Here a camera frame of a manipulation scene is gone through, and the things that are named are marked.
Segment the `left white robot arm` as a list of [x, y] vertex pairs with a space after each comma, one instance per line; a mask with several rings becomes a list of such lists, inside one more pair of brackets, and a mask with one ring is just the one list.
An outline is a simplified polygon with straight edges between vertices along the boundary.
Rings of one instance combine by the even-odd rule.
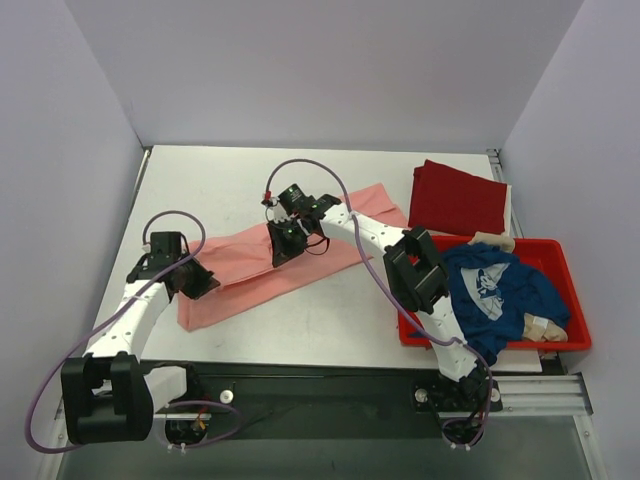
[[182, 412], [200, 404], [203, 389], [185, 367], [147, 373], [140, 364], [153, 327], [176, 294], [198, 299], [219, 286], [184, 239], [177, 231], [150, 235], [149, 251], [126, 277], [114, 322], [82, 356], [64, 361], [62, 398], [72, 444], [142, 441], [168, 403]]

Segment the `pink t shirt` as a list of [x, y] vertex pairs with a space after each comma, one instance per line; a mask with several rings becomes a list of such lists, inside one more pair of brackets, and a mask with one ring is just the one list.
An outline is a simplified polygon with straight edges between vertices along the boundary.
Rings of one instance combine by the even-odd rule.
[[197, 300], [181, 294], [178, 324], [186, 331], [215, 325], [361, 262], [356, 248], [341, 240], [326, 242], [315, 235], [309, 246], [287, 251], [271, 239], [265, 224], [208, 238], [196, 259], [220, 286]]

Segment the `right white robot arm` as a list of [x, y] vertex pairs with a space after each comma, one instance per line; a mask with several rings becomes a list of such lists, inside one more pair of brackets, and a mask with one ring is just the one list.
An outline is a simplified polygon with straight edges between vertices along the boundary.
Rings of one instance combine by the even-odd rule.
[[262, 204], [280, 211], [267, 221], [274, 267], [300, 256], [312, 236], [354, 246], [398, 313], [430, 342], [446, 378], [447, 403], [465, 408], [477, 397], [491, 399], [491, 371], [465, 338], [452, 306], [447, 267], [424, 228], [394, 227], [357, 211], [348, 195], [315, 198], [296, 184], [277, 196], [265, 192]]

